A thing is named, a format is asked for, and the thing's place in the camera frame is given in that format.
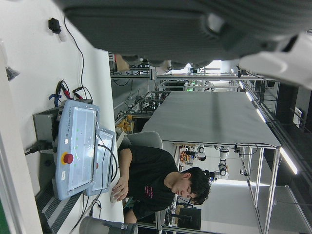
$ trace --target ceiling light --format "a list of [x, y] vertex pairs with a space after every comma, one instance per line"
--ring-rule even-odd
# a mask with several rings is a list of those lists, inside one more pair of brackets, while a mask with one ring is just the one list
[[262, 115], [262, 113], [260, 112], [259, 109], [257, 109], [257, 113], [258, 113], [258, 115], [260, 116], [260, 118], [262, 119], [262, 121], [263, 121], [263, 122], [266, 122], [266, 121], [265, 121], [265, 118], [263, 117], [263, 115]]
[[243, 82], [239, 82], [239, 86], [242, 88], [242, 89], [244, 89], [244, 85], [243, 85]]
[[288, 156], [288, 154], [285, 152], [285, 150], [283, 148], [281, 148], [279, 151], [280, 151], [281, 155], [283, 156], [283, 158], [288, 163], [289, 167], [292, 169], [293, 173], [296, 175], [298, 173], [298, 169], [294, 165], [294, 163], [291, 160], [291, 158]]
[[247, 97], [248, 97], [249, 101], [253, 101], [253, 98], [252, 98], [252, 96], [250, 95], [250, 93], [249, 93], [249, 92], [246, 92], [246, 95], [247, 95]]

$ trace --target fluorescent light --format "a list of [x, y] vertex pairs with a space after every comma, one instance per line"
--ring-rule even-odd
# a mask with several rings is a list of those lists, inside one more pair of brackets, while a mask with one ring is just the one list
[[294, 163], [291, 160], [291, 158], [288, 156], [288, 154], [285, 152], [285, 150], [283, 148], [281, 148], [279, 151], [280, 151], [281, 155], [283, 156], [283, 158], [288, 163], [289, 167], [292, 169], [293, 173], [296, 175], [298, 173], [298, 169], [294, 165]]
[[[238, 185], [238, 186], [248, 186], [247, 181], [245, 180], [232, 180], [232, 179], [217, 179], [214, 184], [223, 184], [223, 185]], [[255, 182], [250, 182], [250, 185], [256, 186]], [[269, 184], [259, 183], [260, 186], [269, 187]]]
[[262, 115], [262, 113], [260, 112], [259, 109], [257, 109], [257, 113], [258, 113], [258, 115], [260, 116], [260, 118], [262, 119], [262, 121], [263, 121], [263, 122], [266, 122], [266, 121], [265, 121], [265, 118], [263, 117], [263, 115]]
[[249, 101], [253, 101], [253, 98], [252, 98], [252, 96], [250, 95], [250, 93], [249, 93], [249, 92], [246, 92], [246, 95], [247, 95], [247, 97], [248, 97]]
[[244, 89], [244, 85], [243, 85], [243, 82], [239, 82], [239, 86], [242, 88], [242, 89]]

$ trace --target black cable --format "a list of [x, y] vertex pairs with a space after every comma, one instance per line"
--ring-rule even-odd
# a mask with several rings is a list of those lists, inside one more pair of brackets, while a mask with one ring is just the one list
[[112, 80], [113, 82], [115, 82], [115, 84], [116, 85], [118, 85], [118, 86], [125, 86], [125, 85], [127, 85], [128, 83], [129, 83], [129, 81], [130, 81], [131, 79], [128, 79], [128, 81], [125, 83], [125, 84], [118, 84], [117, 82], [116, 82], [116, 80]]
[[[102, 140], [101, 136], [98, 135], [98, 137], [101, 139], [102, 143], [104, 144], [104, 141]], [[97, 195], [95, 200], [98, 200], [99, 196], [101, 195], [101, 193], [103, 191], [103, 184], [104, 184], [103, 174], [104, 174], [104, 158], [105, 158], [105, 154], [106, 154], [106, 148], [104, 147], [104, 154], [103, 154], [103, 160], [102, 160], [102, 187], [101, 187], [101, 190], [100, 190], [100, 192]], [[94, 204], [91, 206], [90, 214], [93, 213], [93, 207], [94, 207]]]
[[255, 152], [253, 152], [252, 154], [238, 154], [238, 155], [245, 155], [245, 156], [251, 156], [251, 155], [254, 155], [257, 151], [258, 151], [258, 145], [255, 144], [257, 149], [255, 150]]
[[114, 181], [114, 179], [116, 178], [116, 176], [117, 176], [117, 168], [118, 168], [118, 164], [117, 164], [117, 160], [116, 160], [116, 157], [115, 157], [115, 155], [114, 155], [114, 153], [113, 153], [113, 151], [111, 151], [107, 146], [105, 146], [105, 145], [100, 145], [100, 144], [98, 144], [98, 146], [101, 146], [101, 147], [104, 147], [105, 149], [107, 149], [110, 153], [111, 153], [111, 156], [113, 156], [113, 159], [114, 159], [114, 161], [115, 161], [115, 165], [116, 165], [116, 171], [115, 171], [115, 175], [114, 175], [114, 177], [111, 179], [111, 183]]
[[139, 72], [136, 72], [136, 73], [129, 73], [129, 72], [126, 72], [127, 75], [129, 76], [136, 76], [136, 75], [139, 75], [140, 74], [140, 71]]
[[92, 102], [92, 104], [93, 104], [93, 98], [92, 98], [92, 96], [91, 96], [91, 94], [90, 94], [89, 90], [88, 90], [86, 87], [83, 87], [83, 88], [84, 88], [84, 89], [86, 89], [86, 90], [88, 91], [89, 96], [90, 96], [90, 98], [91, 98], [91, 102]]
[[254, 76], [254, 77], [257, 77], [257, 78], [260, 78], [260, 79], [263, 79], [263, 80], [266, 80], [266, 81], [273, 81], [273, 80], [268, 80], [268, 79], [264, 79], [264, 78], [262, 78], [262, 77], [259, 77], [259, 76], [256, 76], [256, 75], [254, 75], [254, 74], [252, 74], [252, 73], [250, 73], [250, 72], [248, 72], [248, 71], [246, 71], [249, 75], [252, 75], [252, 76]]
[[129, 96], [131, 95], [132, 87], [133, 87], [133, 79], [131, 80], [131, 89], [130, 89], [130, 94], [129, 94]]
[[79, 218], [79, 220], [77, 221], [77, 223], [74, 225], [74, 227], [72, 228], [72, 230], [73, 229], [75, 229], [76, 228], [76, 226], [79, 224], [79, 222], [81, 221], [81, 219], [82, 219], [82, 217], [83, 217], [83, 214], [86, 212], [86, 210], [87, 210], [87, 206], [88, 206], [88, 202], [89, 202], [89, 197], [88, 197], [88, 199], [87, 199], [87, 203], [86, 203], [86, 207], [83, 209], [83, 204], [84, 204], [84, 195], [83, 195], [83, 193], [82, 193], [82, 213], [81, 213], [81, 216], [80, 216], [80, 218]]
[[77, 49], [79, 50], [79, 52], [81, 53], [81, 56], [82, 56], [82, 70], [81, 70], [80, 82], [81, 82], [81, 86], [82, 86], [82, 88], [83, 88], [84, 94], [85, 94], [85, 96], [86, 96], [86, 98], [87, 98], [87, 93], [86, 93], [85, 87], [83, 86], [83, 83], [82, 83], [82, 75], [83, 75], [83, 70], [84, 70], [84, 56], [83, 56], [83, 53], [82, 53], [82, 51], [80, 50], [79, 46], [77, 45], [77, 42], [76, 42], [74, 36], [73, 36], [73, 35], [71, 34], [71, 32], [68, 30], [67, 25], [66, 25], [66, 20], [65, 20], [65, 19], [66, 19], [66, 16], [64, 16], [64, 25], [65, 25], [65, 28], [66, 28], [66, 30], [68, 31], [69, 35], [70, 35], [70, 36], [72, 37], [72, 39], [74, 40], [75, 45], [76, 45]]
[[[98, 137], [101, 139], [101, 141], [102, 141], [102, 143], [103, 143], [103, 145], [98, 144], [98, 146], [104, 147], [105, 150], [104, 150], [104, 155], [103, 155], [103, 160], [102, 160], [102, 188], [101, 188], [99, 194], [97, 195], [96, 199], [94, 199], [94, 200], [98, 200], [99, 196], [101, 195], [101, 193], [102, 193], [102, 191], [103, 191], [103, 184], [104, 184], [104, 180], [103, 180], [104, 158], [105, 158], [106, 150], [108, 150], [108, 151], [111, 153], [111, 156], [114, 157], [115, 163], [116, 163], [116, 172], [115, 172], [115, 175], [114, 175], [113, 179], [111, 179], [111, 182], [116, 178], [116, 176], [117, 176], [117, 168], [118, 168], [117, 160], [116, 160], [116, 158], [115, 158], [114, 153], [112, 152], [111, 149], [109, 149], [107, 146], [104, 145], [104, 141], [102, 140], [101, 136], [98, 135]], [[91, 206], [91, 210], [90, 210], [90, 213], [89, 213], [89, 214], [92, 214], [92, 215], [93, 215], [93, 207], [94, 207], [94, 205], [95, 205], [95, 203]]]

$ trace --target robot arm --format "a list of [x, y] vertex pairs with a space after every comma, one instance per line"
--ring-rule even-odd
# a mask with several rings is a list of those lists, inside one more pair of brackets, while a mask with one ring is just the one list
[[227, 179], [229, 177], [229, 173], [227, 171], [226, 159], [229, 156], [229, 148], [221, 146], [220, 151], [220, 163], [219, 163], [219, 171], [209, 172], [210, 181], [216, 181], [217, 179]]

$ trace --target white desk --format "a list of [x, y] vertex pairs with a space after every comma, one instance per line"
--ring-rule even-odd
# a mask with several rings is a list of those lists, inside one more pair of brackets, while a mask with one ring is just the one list
[[[36, 142], [32, 115], [54, 107], [48, 96], [55, 92], [61, 79], [67, 82], [70, 90], [81, 86], [82, 61], [65, 30], [63, 13], [51, 1], [3, 1], [0, 14], [3, 19], [0, 37], [7, 52], [7, 65], [20, 72], [8, 82], [4, 69], [6, 64], [0, 56], [0, 184], [7, 184], [7, 190], [1, 187], [1, 191], [7, 192], [9, 195], [6, 197], [13, 197], [14, 200], [2, 199], [4, 193], [0, 193], [0, 196], [9, 227], [16, 227], [21, 233], [37, 234], [42, 233], [34, 199], [34, 195], [42, 189], [38, 180], [40, 154], [24, 156], [27, 148]], [[61, 42], [48, 29], [47, 20], [51, 17], [59, 20], [67, 41]], [[67, 26], [84, 53], [83, 85], [91, 92], [94, 104], [100, 107], [99, 123], [114, 130], [108, 54], [94, 49], [69, 22]], [[7, 177], [1, 176], [3, 168]], [[109, 193], [102, 194], [99, 199], [102, 203], [100, 218], [123, 222], [121, 202], [111, 204]], [[7, 212], [9, 205], [13, 205], [13, 215], [16, 215], [11, 219]], [[93, 210], [94, 216], [98, 217], [98, 208]], [[81, 211], [82, 197], [58, 233], [69, 233]]]

